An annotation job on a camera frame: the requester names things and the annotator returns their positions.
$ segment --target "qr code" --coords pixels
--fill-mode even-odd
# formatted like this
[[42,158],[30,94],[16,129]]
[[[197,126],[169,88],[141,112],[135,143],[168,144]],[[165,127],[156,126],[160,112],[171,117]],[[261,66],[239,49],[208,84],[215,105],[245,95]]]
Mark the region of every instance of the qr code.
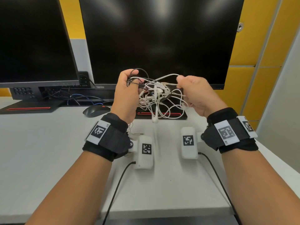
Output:
[[91,135],[95,136],[97,138],[101,138],[103,133],[105,132],[106,128],[103,128],[102,126],[97,125],[94,130],[92,131]]
[[142,154],[152,154],[152,145],[151,144],[142,144]]
[[248,121],[243,121],[243,124],[249,132],[254,132],[254,129],[252,128],[252,126]]
[[218,129],[218,131],[219,131],[219,133],[221,134],[221,137],[224,140],[235,136],[232,128],[229,125],[226,126],[226,127]]
[[193,135],[183,136],[183,146],[193,146],[193,145],[194,145]]

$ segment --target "person's left hand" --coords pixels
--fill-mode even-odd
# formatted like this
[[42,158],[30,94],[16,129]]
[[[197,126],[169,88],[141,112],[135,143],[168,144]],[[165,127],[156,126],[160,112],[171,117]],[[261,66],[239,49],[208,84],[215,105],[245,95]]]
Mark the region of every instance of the person's left hand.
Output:
[[[137,85],[140,83],[135,79],[133,83],[127,86],[127,78],[133,69],[124,70],[120,73],[118,83],[115,88],[115,99],[110,110],[111,113],[118,115],[120,119],[130,124],[135,118],[135,111],[139,104],[139,92]],[[134,70],[132,74],[138,74],[138,70]]]

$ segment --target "forearm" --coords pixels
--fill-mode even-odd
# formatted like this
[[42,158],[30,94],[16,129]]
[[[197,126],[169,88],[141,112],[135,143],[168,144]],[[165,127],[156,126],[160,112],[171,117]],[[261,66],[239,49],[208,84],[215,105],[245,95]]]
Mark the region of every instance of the forearm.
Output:
[[84,151],[26,225],[94,224],[111,165],[107,159]]
[[222,159],[243,225],[299,224],[300,199],[259,151],[234,149]]

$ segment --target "hand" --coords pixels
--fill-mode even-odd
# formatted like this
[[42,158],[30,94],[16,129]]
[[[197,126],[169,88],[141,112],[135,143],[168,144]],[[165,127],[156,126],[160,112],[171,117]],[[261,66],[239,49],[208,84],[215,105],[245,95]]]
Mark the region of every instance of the hand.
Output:
[[228,107],[202,77],[180,75],[177,83],[177,88],[183,88],[185,101],[200,116],[207,118],[210,114]]
[[[118,115],[120,119],[130,124],[135,118],[135,111],[139,104],[138,83],[140,81],[135,79],[133,83],[127,86],[127,78],[132,69],[124,70],[120,73],[118,83],[115,87],[115,99],[110,110],[111,113]],[[138,74],[138,70],[134,70],[132,74]]]

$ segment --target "white marker tag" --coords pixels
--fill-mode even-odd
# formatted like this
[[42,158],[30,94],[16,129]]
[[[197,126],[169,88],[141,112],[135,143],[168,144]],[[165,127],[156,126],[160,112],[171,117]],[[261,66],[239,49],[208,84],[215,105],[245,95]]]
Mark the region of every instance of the white marker tag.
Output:
[[257,137],[256,132],[254,131],[254,129],[252,128],[252,126],[250,125],[249,121],[245,118],[245,116],[237,116],[237,118],[240,120],[240,122],[242,123],[243,127],[245,128],[245,130],[247,131],[247,133],[249,134],[250,138],[255,138]]
[[98,123],[94,126],[93,130],[90,132],[86,140],[98,145],[109,126],[109,122],[103,120],[98,121]]
[[240,141],[227,120],[216,123],[215,127],[226,146]]

